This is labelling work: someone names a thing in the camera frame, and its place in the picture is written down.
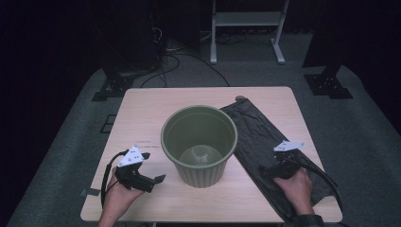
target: wooden table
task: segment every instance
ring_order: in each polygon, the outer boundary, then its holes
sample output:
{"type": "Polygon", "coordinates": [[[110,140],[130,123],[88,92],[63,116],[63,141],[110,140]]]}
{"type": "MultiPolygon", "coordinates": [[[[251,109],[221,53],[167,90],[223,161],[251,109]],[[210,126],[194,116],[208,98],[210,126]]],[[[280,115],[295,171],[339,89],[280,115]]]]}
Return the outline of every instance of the wooden table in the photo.
{"type": "MultiPolygon", "coordinates": [[[[323,169],[306,124],[288,87],[162,88],[129,89],[124,96],[113,130],[104,149],[91,187],[100,189],[106,165],[119,151],[137,145],[150,158],[141,174],[154,178],[166,174],[131,206],[120,220],[148,222],[283,222],[233,155],[220,181],[207,188],[184,183],[165,156],[160,142],[169,116],[190,105],[221,108],[247,97],[290,141],[305,142],[301,151],[323,169]]],[[[334,197],[324,198],[315,212],[325,222],[338,222],[342,214],[334,197]]],[[[97,221],[100,196],[88,195],[81,218],[97,221]]]]}

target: white plastic piece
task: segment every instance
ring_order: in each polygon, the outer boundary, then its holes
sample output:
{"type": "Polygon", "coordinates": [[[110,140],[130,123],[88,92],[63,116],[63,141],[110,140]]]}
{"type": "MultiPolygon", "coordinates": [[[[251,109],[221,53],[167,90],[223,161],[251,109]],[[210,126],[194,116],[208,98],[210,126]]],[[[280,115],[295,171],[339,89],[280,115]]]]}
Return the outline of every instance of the white plastic piece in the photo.
{"type": "Polygon", "coordinates": [[[277,147],[275,147],[273,150],[274,151],[288,151],[292,149],[297,149],[297,148],[303,148],[305,143],[297,143],[297,142],[289,142],[283,140],[281,144],[279,144],[277,147]]]}
{"type": "Polygon", "coordinates": [[[144,156],[142,156],[141,151],[139,151],[139,148],[134,145],[128,153],[124,156],[123,159],[121,159],[120,163],[118,166],[129,166],[137,163],[143,163],[144,162],[144,156]]]}

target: hand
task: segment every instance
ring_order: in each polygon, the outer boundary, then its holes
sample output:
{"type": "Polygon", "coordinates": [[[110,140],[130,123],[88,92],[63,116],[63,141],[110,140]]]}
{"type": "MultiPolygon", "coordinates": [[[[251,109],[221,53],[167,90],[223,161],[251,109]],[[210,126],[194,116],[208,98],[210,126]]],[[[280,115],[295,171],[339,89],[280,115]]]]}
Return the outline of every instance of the hand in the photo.
{"type": "Polygon", "coordinates": [[[112,178],[107,184],[107,194],[103,205],[103,212],[98,223],[99,227],[114,226],[127,212],[131,204],[145,192],[137,189],[129,190],[119,183],[112,171],[112,178]]]}
{"type": "Polygon", "coordinates": [[[298,216],[315,214],[310,204],[312,182],[307,176],[306,169],[301,167],[294,176],[288,180],[274,178],[274,181],[283,189],[298,216]]]}

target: white metal stand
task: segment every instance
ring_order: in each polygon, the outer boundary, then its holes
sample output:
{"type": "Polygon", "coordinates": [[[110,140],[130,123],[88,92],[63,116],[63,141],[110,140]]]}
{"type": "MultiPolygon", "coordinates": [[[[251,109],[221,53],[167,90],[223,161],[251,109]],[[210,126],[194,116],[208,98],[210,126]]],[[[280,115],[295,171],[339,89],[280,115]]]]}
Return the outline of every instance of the white metal stand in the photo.
{"type": "Polygon", "coordinates": [[[216,27],[217,26],[277,26],[276,35],[271,39],[277,61],[284,64],[285,60],[281,52],[279,41],[283,25],[286,20],[289,0],[286,0],[281,11],[264,12],[216,12],[216,0],[213,0],[212,15],[212,43],[210,45],[210,62],[218,62],[216,48],[216,27]]]}

